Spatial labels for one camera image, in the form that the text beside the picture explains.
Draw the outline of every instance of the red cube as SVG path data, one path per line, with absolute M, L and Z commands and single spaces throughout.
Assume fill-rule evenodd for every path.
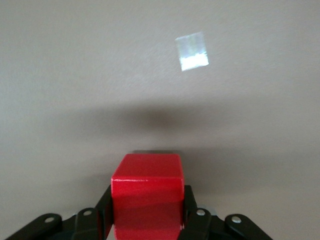
M 178 154 L 127 154 L 111 178 L 117 240 L 176 240 L 183 225 Z

